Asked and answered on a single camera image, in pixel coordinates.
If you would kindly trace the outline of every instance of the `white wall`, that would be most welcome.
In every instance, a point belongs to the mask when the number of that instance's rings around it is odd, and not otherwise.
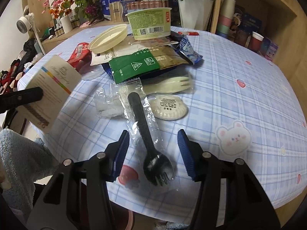
[[[0,17],[0,71],[10,67],[29,39],[28,33],[22,34],[16,27],[22,16],[21,0],[10,0]]]

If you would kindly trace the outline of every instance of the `blue plaid tablecloth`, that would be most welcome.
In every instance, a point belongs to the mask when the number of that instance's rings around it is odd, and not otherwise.
[[[21,78],[18,89],[24,89],[53,55],[69,59],[78,43],[90,43],[108,27],[85,29],[55,47]],[[189,223],[199,184],[188,177],[177,145],[177,132],[184,129],[191,140],[219,159],[243,158],[273,206],[282,206],[307,185],[307,129],[300,104],[275,64],[220,36],[203,31],[199,34],[188,37],[195,51],[204,56],[200,64],[186,67],[195,80],[194,94],[178,94],[188,106],[188,114],[176,121],[157,119],[167,154],[177,161],[175,186],[166,193],[148,189],[130,144],[121,176],[107,185],[110,199],[140,214]],[[87,160],[117,141],[127,129],[124,118],[96,116],[95,90],[108,89],[110,82],[106,73],[95,80],[81,81],[66,101],[51,133],[43,134],[37,129],[59,161]],[[229,146],[240,135],[237,129],[243,130],[241,140],[245,144],[240,145],[242,152],[233,153]],[[220,221],[224,203],[222,190]]]

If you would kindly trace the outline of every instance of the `white fan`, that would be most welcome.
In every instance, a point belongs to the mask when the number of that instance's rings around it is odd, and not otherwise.
[[[46,55],[45,49],[43,48],[43,45],[41,44],[40,40],[39,40],[39,36],[37,34],[37,30],[35,27],[35,23],[34,23],[34,14],[30,13],[26,16],[22,16],[16,23],[18,30],[25,34],[26,32],[28,32],[30,30],[30,28],[33,29],[33,32],[35,34],[36,40],[43,52],[43,55]]]

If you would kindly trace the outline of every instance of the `person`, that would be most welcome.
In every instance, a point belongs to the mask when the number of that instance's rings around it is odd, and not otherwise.
[[[52,175],[59,162],[41,138],[31,141],[9,129],[0,132],[0,155],[3,164],[0,164],[2,196],[24,223],[33,209],[34,182]]]

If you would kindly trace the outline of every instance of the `cream plastic fork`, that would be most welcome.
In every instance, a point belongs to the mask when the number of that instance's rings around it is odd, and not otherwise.
[[[162,94],[173,94],[181,92],[191,87],[189,77],[173,77],[162,80],[156,84],[144,84],[143,91],[146,95],[162,93]]]

